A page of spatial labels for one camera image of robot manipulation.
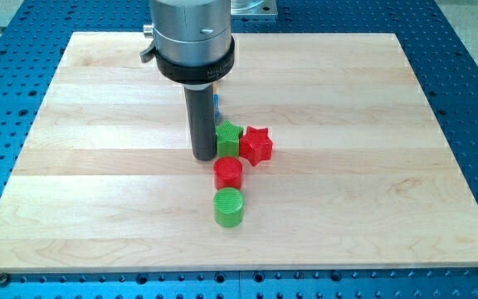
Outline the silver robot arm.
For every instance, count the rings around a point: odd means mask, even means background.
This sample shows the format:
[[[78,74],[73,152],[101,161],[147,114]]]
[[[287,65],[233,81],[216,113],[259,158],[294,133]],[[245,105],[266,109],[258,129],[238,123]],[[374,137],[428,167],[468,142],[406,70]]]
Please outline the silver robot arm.
[[[140,52],[155,60],[171,81],[183,86],[194,158],[217,154],[213,83],[234,66],[230,0],[150,0],[152,23],[144,35],[152,41]]]

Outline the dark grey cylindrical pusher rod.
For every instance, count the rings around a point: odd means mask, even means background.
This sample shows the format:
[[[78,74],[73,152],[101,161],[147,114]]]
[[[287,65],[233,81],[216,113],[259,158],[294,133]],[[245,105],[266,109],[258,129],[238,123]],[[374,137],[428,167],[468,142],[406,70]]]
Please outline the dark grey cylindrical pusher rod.
[[[209,161],[217,153],[213,86],[185,85],[183,88],[193,156]]]

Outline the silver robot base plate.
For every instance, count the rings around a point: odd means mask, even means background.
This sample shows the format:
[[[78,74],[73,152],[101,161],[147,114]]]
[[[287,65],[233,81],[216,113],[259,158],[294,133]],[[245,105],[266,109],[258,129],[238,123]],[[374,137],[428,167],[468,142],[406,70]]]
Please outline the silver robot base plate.
[[[276,0],[232,0],[231,13],[234,17],[276,17]]]

